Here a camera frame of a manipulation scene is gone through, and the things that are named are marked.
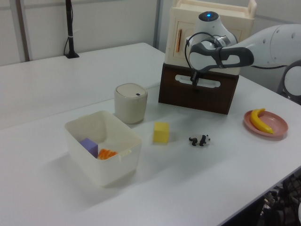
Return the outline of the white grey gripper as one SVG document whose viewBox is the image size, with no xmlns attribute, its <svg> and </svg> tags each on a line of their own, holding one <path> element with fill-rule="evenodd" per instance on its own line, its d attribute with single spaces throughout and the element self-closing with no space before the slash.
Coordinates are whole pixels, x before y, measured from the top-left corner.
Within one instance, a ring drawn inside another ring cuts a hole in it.
<svg viewBox="0 0 301 226">
<path fill-rule="evenodd" d="M 202 41 L 192 45 L 189 51 L 189 65 L 193 69 L 191 73 L 191 82 L 193 90 L 199 91 L 198 88 L 198 71 L 205 73 L 211 69 L 222 68 L 220 58 L 221 46 L 216 46 L 210 41 Z"/>
</svg>

